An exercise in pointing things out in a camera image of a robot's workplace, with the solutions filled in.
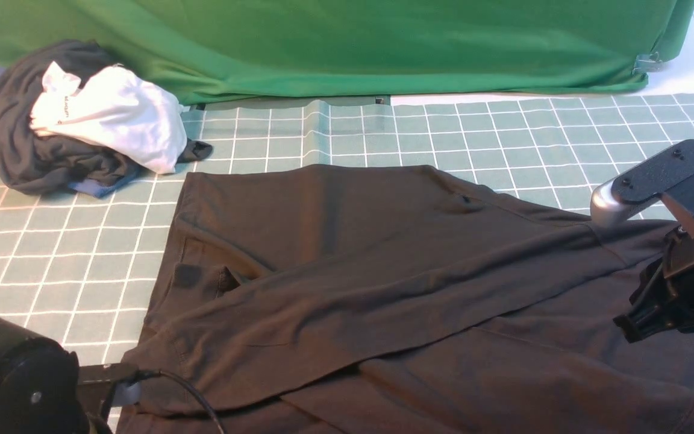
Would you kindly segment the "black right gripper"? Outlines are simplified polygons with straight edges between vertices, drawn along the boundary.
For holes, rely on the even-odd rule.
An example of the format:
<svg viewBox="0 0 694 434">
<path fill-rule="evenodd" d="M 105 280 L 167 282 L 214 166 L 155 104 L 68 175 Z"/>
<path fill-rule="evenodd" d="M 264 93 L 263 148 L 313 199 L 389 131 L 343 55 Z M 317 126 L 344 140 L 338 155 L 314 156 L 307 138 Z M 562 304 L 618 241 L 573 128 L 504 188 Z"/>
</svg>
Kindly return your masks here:
<svg viewBox="0 0 694 434">
<path fill-rule="evenodd" d="M 670 330 L 694 333 L 694 233 L 677 223 L 661 258 L 643 270 L 631 309 L 614 319 L 630 343 Z"/>
</svg>

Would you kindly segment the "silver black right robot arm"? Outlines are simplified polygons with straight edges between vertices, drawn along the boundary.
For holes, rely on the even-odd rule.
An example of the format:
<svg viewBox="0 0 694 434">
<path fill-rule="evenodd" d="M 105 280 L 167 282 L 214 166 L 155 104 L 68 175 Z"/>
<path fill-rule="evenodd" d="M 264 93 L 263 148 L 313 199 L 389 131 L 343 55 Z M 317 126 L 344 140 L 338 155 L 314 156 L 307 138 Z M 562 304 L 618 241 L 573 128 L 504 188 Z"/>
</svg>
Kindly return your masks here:
<svg viewBox="0 0 694 434">
<path fill-rule="evenodd" d="M 661 257 L 641 272 L 630 310 L 614 319 L 630 343 L 670 330 L 694 333 L 694 175 L 651 187 L 638 203 L 649 200 L 661 201 L 677 227 L 664 237 Z"/>
</svg>

